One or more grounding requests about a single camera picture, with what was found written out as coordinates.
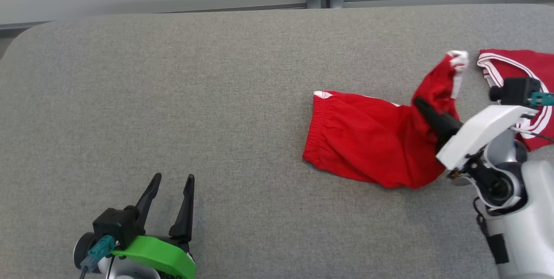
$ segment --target red fabric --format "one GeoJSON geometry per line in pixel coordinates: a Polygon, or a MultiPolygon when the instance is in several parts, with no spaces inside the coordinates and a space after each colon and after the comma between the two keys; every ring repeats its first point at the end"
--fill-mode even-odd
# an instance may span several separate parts
{"type": "MultiPolygon", "coordinates": [[[[445,56],[414,97],[421,96],[437,111],[457,118],[451,95],[454,78],[461,75],[451,66],[452,58],[445,56]]],[[[416,107],[352,93],[328,90],[319,94],[324,98],[313,96],[302,156],[315,167],[386,188],[405,185],[414,189],[433,182],[444,171],[435,158],[437,138],[416,107]]]]}
{"type": "MultiPolygon", "coordinates": [[[[490,85],[502,86],[507,77],[532,77],[542,82],[543,92],[554,90],[554,55],[530,50],[495,50],[486,49],[479,52],[477,65],[483,68],[485,79],[490,85]]],[[[539,107],[538,114],[526,120],[518,128],[554,137],[552,106],[539,107]]],[[[543,147],[550,141],[533,135],[518,135],[529,149],[543,147]]]]}

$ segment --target gray cushioned table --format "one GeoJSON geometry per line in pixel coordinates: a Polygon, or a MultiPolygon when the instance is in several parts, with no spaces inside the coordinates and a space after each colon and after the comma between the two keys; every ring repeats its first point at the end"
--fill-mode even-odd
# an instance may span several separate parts
{"type": "Polygon", "coordinates": [[[312,92],[406,104],[445,52],[467,50],[467,119],[489,104],[479,49],[554,52],[553,17],[538,5],[424,6],[29,29],[0,61],[0,277],[77,278],[77,239],[160,171],[146,230],[167,235],[196,175],[199,279],[496,278],[471,187],[385,190],[302,161],[312,92]]]}

